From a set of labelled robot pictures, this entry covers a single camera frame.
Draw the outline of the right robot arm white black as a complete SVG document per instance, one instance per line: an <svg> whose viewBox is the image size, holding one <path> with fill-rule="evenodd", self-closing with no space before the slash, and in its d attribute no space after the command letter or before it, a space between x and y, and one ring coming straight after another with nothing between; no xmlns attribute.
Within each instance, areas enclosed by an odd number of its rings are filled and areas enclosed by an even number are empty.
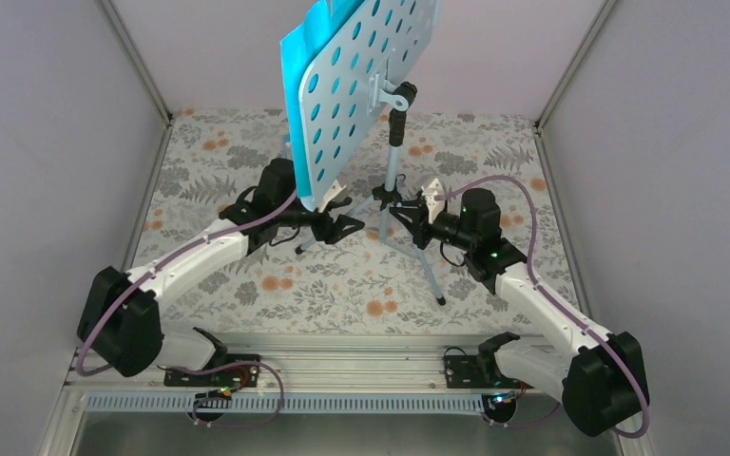
<svg viewBox="0 0 730 456"><path fill-rule="evenodd" d="M464 191L453 214L441 191L428 186L390 213L417 247L435 240L461 250L471 278L526 317L554 349L534 348L511 332L494 336L479 348L476 371L484 384L499 387L512 379L533 387L556 400L591 437L646 414L649 393L638 340L560 301L535 274L531 258L502 235L501 210L491 191Z"/></svg>

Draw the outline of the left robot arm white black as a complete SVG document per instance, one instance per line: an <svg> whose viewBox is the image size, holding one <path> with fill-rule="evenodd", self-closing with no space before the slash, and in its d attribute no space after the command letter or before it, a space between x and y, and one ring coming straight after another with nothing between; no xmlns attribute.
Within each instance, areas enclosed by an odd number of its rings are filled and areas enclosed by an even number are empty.
<svg viewBox="0 0 730 456"><path fill-rule="evenodd" d="M176 250L127 271L108 266L94 277L76 330L82 342L77 373L115 370L133 377L156 366L193 375L205 385L219 382L228 361L220 340L197 327L166 328L163 309L222 267L273 244L282 228L308 227L325 244L363 229L361 220L330 213L351 201L335 183L320 208L305 208L298 202L292 162L271 160L256 185Z"/></svg>

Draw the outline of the light blue music stand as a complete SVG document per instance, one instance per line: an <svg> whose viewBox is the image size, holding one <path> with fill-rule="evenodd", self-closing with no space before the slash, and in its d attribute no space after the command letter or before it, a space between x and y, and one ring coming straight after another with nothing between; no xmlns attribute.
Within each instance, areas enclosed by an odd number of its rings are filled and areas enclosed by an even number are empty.
<svg viewBox="0 0 730 456"><path fill-rule="evenodd" d="M383 109L390 110L384 182L346 214L355 217L377 204L381 242L391 225L389 209L401 202L399 155L407 112L417 97L407 77L432 39L439 8L437 1L362 1L300 84L310 195L298 200L310 210L338 180Z"/></svg>

